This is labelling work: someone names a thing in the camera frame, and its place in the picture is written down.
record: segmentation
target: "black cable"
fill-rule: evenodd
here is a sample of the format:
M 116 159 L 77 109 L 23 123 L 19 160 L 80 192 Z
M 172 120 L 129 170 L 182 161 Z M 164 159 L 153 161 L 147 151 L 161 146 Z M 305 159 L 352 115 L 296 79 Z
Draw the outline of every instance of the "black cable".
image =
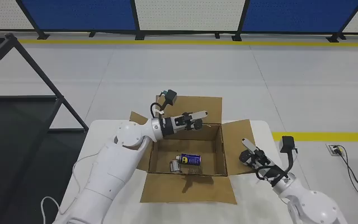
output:
M 293 167 L 293 155 L 292 155 L 292 150 L 287 152 L 287 157 L 289 159 L 289 167 L 287 167 L 287 169 L 285 170 L 285 173 L 288 173 L 292 167 Z
M 155 118 L 154 113 L 153 113 L 153 106 L 154 106 L 154 105 L 159 106 L 159 110 L 162 110 L 162 105 L 160 105 L 160 104 L 157 103 L 157 102 L 152 103 L 152 104 L 150 105 L 150 113 L 151 113 L 151 115 L 152 115 L 153 118 Z
M 348 153 L 347 153 L 347 150 L 346 150 L 343 146 L 341 146 L 340 144 L 338 144 L 337 147 L 342 147 L 342 148 L 344 149 L 345 153 L 346 153 L 347 161 L 344 159 L 344 157 L 342 156 L 341 153 L 339 153 L 339 155 L 341 156 L 341 158 L 343 159 L 343 161 L 344 161 L 345 164 L 347 165 L 347 170 L 348 170 L 349 179 L 351 180 L 351 183 L 352 183 L 354 189 L 355 189 L 356 192 L 358 193 L 358 190 L 357 190 L 357 188 L 356 188 L 356 186 L 354 185 L 354 182 L 353 182 L 353 180 L 352 180 L 350 171 L 352 172 L 352 175 L 353 175 L 353 177 L 354 177 L 354 180 L 355 180 L 357 183 L 358 183 L 358 181 L 357 181 L 356 175 L 354 174 L 353 170 L 352 170 L 352 169 L 349 167 L 349 165 L 348 165 Z
M 283 176 L 286 176 L 287 177 L 287 173 L 285 173 L 281 168 L 279 168 L 278 166 L 260 166 L 259 168 L 257 168 L 257 170 L 255 171 L 255 174 L 256 174 L 256 177 L 260 180 L 265 180 L 265 178 L 262 178 L 259 176 L 258 172 L 259 170 L 262 170 L 262 169 L 268 169 L 268 168 L 271 168 L 271 169 L 274 169 L 276 171 L 278 171 L 280 173 L 280 175 L 283 175 Z

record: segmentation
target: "small bottle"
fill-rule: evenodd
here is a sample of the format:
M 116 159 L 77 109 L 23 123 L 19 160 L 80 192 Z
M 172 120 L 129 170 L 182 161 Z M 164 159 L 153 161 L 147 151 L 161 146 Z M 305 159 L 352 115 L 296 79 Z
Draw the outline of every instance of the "small bottle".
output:
M 201 156 L 182 153 L 176 156 L 180 164 L 200 166 Z
M 170 161 L 169 166 L 170 166 L 170 172 L 173 172 L 175 174 L 182 173 L 182 171 L 180 170 L 180 164 L 177 160 Z

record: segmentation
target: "cardboard box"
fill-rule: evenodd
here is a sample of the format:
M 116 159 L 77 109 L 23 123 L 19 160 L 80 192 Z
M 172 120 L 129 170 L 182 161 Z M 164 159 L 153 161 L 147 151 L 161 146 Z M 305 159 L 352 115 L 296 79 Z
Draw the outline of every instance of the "cardboard box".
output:
M 178 96 L 174 106 L 166 107 L 164 117 L 202 110 L 208 116 L 203 119 L 201 130 L 183 130 L 146 149 L 137 167 L 148 172 L 141 202 L 237 204 L 229 176 L 253 172 L 239 161 L 245 150 L 241 139 L 255 143 L 250 121 L 221 124 L 222 98 L 218 97 Z M 130 120 L 144 124 L 147 118 L 132 112 Z M 169 162 L 181 153 L 200 155 L 201 166 L 181 165 L 182 174 L 170 173 Z

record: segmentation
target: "can label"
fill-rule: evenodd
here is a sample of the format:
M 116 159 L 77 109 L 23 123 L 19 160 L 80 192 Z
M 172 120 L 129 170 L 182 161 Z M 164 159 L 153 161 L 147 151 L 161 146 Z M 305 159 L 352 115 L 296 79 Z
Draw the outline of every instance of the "can label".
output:
M 192 154 L 181 154 L 180 163 L 187 165 L 200 166 L 201 156 Z

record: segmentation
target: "gray floor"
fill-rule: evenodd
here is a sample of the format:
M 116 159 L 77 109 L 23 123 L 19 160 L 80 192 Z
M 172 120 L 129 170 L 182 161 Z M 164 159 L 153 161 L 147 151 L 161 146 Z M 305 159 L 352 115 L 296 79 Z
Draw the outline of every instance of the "gray floor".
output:
M 208 45 L 25 45 L 89 125 L 149 116 L 154 96 L 223 97 L 223 119 L 267 121 L 274 132 L 358 132 L 358 49 Z M 0 95 L 51 94 L 12 50 L 0 61 Z M 78 127 L 62 108 L 53 127 Z M 358 173 L 358 143 L 339 142 Z M 334 198 L 349 223 L 358 194 L 325 142 L 297 142 L 293 173 Z M 281 156 L 285 165 L 286 157 Z

